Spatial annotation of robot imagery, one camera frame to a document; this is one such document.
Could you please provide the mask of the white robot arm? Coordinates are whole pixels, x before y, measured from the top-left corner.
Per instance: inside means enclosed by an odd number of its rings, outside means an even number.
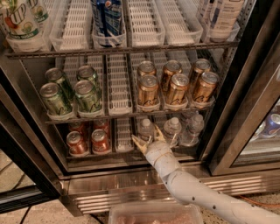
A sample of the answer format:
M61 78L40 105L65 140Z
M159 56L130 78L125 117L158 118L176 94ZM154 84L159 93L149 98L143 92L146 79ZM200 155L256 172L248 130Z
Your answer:
M154 141L146 142L135 135L131 138L178 203L204 207L230 224L280 224L278 214L217 192L184 171L157 125Z

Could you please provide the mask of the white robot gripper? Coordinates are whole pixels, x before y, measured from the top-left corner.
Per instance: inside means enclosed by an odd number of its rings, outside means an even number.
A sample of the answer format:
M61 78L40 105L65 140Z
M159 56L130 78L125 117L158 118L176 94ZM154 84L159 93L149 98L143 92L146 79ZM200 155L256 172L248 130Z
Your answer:
M169 144L165 142L165 136L161 129L156 124L154 128L154 140L157 142L150 144L151 138L144 141L135 135L132 135L131 139L143 154L146 153L147 161L155 168L163 182L169 183L176 172L181 170L181 165L175 158Z

